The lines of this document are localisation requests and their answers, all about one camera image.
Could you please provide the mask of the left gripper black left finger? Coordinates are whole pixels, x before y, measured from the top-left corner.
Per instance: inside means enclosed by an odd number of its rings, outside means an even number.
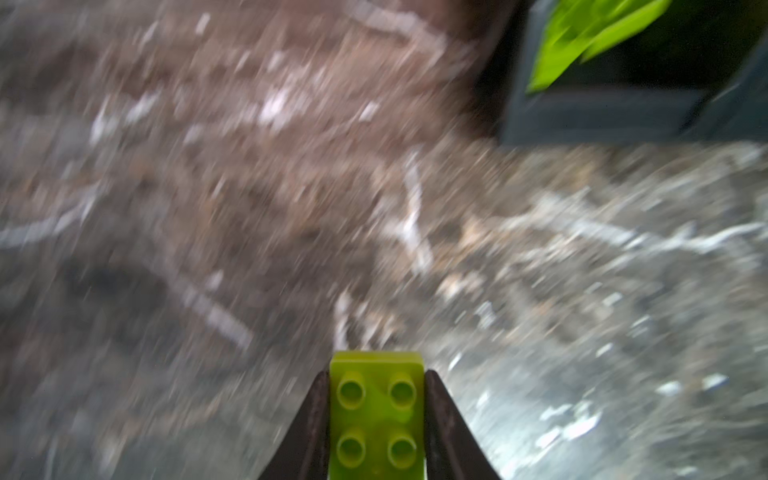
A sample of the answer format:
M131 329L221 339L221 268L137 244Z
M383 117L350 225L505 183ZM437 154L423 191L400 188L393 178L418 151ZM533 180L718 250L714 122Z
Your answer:
M330 375L318 373L259 480L326 480L329 465Z

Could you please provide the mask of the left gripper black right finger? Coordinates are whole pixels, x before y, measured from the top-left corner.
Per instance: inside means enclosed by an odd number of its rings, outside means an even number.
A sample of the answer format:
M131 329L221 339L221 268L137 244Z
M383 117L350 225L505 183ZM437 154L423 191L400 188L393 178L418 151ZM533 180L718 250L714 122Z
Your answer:
M425 453L428 480L500 480L439 374L427 370Z

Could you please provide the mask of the green lego mid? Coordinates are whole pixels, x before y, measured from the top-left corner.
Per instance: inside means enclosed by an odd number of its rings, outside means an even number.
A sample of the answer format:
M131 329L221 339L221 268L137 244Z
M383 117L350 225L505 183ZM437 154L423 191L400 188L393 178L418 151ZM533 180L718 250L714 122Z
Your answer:
M421 355L339 351L330 361L329 373L329 477L424 479Z

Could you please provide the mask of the green lego top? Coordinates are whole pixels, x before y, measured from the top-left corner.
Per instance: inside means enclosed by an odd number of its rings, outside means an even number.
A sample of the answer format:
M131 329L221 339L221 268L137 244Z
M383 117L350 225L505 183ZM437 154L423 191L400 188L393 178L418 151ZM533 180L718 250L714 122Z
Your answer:
M642 32L669 5L667 0L557 1L527 91L547 89L575 61L584 63Z

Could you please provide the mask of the black bin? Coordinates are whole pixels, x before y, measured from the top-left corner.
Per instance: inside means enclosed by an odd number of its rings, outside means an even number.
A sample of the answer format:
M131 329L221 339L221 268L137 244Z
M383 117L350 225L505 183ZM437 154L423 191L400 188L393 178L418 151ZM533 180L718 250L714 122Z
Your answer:
M526 1L496 54L505 145L767 138L767 5L674 1L644 31L529 89L551 1Z

